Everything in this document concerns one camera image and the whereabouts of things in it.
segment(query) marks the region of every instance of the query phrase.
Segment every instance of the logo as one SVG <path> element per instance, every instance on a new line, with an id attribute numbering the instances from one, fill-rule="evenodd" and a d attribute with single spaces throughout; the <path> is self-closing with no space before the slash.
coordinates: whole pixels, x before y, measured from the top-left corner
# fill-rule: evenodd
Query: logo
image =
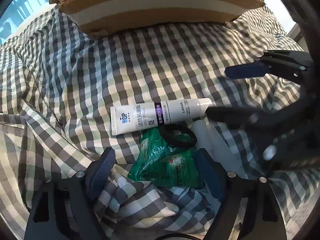
<path id="1" fill-rule="evenodd" d="M 130 114 L 122 113 L 120 117 L 120 121 L 122 121 L 122 123 L 130 122 Z"/>

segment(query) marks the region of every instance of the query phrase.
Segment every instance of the gray checkered blanket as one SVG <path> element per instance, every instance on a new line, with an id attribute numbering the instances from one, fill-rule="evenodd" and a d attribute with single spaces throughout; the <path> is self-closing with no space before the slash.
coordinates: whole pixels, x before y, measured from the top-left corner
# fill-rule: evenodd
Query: gray checkered blanket
<path id="1" fill-rule="evenodd" d="M 140 132 L 112 136 L 110 107 L 208 97 L 217 106 L 281 109 L 298 99 L 298 85 L 272 75 L 224 76 L 226 66 L 252 62 L 265 49 L 300 50 L 265 7 L 230 23 L 164 24 L 97 41 L 56 9 L 38 17 L 0 47 L 1 216 L 23 239 L 26 207 L 41 183 L 85 170 L 112 147 L 116 164 L 94 207 L 108 236 L 116 223 L 205 234 L 215 217 L 205 191 L 126 177 L 139 155 Z M 213 124 L 248 177 L 261 176 L 247 134 Z M 273 175 L 286 223 L 319 179 L 317 169 Z"/>

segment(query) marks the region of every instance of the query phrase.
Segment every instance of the bed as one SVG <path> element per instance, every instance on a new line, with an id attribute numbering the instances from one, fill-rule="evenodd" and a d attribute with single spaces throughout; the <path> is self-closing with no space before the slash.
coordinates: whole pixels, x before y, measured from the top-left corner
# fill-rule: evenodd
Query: bed
<path id="1" fill-rule="evenodd" d="M 297 84 L 269 74 L 224 75 L 225 67 L 252 62 L 266 49 L 301 50 L 267 7 L 225 24 L 163 24 L 99 40 L 56 8 L 33 19 L 0 47 L 0 212 L 11 232 L 23 239 L 27 207 L 43 181 L 85 170 L 112 147 L 116 164 L 94 206 L 107 236 L 119 227 L 205 235 L 216 214 L 207 192 L 126 177 L 139 155 L 140 132 L 112 136 L 110 107 L 209 97 L 216 106 L 279 110 L 299 98 Z M 263 176 L 247 134 L 213 124 L 248 178 Z M 318 188 L 320 169 L 275 172 L 271 180 L 292 229 L 296 211 Z"/>

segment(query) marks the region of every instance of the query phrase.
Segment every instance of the cardboard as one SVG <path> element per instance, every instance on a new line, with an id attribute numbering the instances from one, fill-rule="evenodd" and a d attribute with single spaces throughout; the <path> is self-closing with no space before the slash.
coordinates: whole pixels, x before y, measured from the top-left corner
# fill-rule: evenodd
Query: cardboard
<path id="1" fill-rule="evenodd" d="M 96 37 L 166 22 L 226 22 L 263 0 L 50 0 Z"/>

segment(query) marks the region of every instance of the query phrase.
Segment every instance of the white toothpaste tube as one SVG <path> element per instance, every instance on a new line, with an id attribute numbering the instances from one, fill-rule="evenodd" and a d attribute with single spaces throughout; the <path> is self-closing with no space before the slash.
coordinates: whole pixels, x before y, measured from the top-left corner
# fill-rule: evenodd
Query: white toothpaste tube
<path id="1" fill-rule="evenodd" d="M 145 130 L 205 115 L 210 98 L 177 99 L 127 106 L 112 106 L 112 135 Z"/>

